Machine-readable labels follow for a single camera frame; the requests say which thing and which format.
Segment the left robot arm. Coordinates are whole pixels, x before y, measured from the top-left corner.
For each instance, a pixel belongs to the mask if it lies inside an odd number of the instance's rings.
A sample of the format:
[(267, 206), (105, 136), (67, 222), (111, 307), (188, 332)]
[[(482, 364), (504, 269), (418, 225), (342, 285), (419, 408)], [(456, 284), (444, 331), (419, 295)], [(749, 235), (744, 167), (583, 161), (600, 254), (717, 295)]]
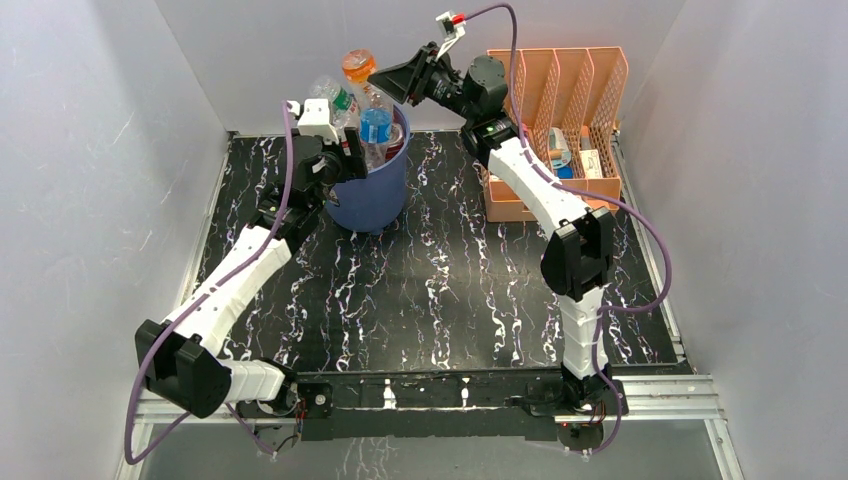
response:
[(275, 416), (294, 411), (296, 374), (270, 359), (222, 360), (236, 321), (263, 285), (316, 229), (333, 188), (367, 175), (358, 131), (340, 139), (299, 127), (283, 150), (287, 173), (268, 183), (227, 255), (165, 319), (135, 333), (140, 385), (198, 418), (228, 403), (260, 402)]

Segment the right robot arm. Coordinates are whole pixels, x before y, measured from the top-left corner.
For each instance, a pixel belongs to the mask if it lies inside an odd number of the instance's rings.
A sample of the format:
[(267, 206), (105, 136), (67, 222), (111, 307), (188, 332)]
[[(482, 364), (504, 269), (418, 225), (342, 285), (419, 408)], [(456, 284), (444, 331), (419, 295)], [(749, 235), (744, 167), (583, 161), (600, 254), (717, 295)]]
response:
[(411, 60), (368, 77), (399, 103), (416, 106), (429, 99), (461, 116), (467, 152), (506, 183), (542, 227), (547, 246), (540, 270), (561, 311), (562, 380), (557, 393), (522, 403), (587, 414), (601, 403), (608, 377), (600, 309), (612, 271), (615, 220), (607, 208), (592, 208), (567, 191), (532, 150), (520, 121), (515, 79), (514, 63), (504, 65), (488, 55), (476, 57), (460, 73), (433, 42)]

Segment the orange drink bottle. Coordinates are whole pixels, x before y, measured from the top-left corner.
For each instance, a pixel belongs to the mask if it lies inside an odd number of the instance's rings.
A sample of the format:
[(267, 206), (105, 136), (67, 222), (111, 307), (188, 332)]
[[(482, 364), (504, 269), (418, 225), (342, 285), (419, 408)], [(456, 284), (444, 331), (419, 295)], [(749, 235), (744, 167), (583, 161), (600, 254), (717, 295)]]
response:
[(361, 112), (371, 108), (393, 110), (392, 99), (369, 81), (378, 68), (368, 49), (351, 50), (343, 57), (341, 66)]

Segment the blue plastic bin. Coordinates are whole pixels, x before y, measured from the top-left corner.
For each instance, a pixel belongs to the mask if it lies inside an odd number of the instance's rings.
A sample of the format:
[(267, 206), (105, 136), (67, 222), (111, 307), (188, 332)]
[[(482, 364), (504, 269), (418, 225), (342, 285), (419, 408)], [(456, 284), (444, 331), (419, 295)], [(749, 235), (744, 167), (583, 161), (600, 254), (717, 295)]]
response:
[(365, 179), (337, 184), (333, 189), (337, 204), (326, 203), (329, 216), (340, 227), (378, 234), (397, 219), (405, 206), (411, 131), (399, 107), (394, 108), (393, 115), (403, 134), (394, 155), (384, 165), (370, 171)]

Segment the blue label water bottle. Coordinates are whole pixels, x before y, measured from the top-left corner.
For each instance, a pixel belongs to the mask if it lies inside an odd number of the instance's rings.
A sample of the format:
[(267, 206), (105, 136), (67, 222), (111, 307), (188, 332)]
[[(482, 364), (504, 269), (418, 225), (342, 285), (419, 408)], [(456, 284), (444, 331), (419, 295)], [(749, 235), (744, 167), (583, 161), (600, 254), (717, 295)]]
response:
[(393, 115), (383, 108), (368, 108), (360, 116), (360, 140), (368, 171), (386, 162), (391, 140)]

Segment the green label clear bottle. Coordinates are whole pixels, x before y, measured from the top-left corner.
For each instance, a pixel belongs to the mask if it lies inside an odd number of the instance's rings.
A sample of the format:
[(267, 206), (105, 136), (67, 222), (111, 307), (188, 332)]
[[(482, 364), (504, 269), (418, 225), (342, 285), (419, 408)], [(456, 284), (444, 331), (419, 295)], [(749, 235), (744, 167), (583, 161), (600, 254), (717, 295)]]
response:
[(331, 107), (332, 125), (341, 130), (346, 127), (360, 128), (360, 107), (357, 98), (335, 78), (322, 75), (309, 87), (309, 98), (326, 99)]

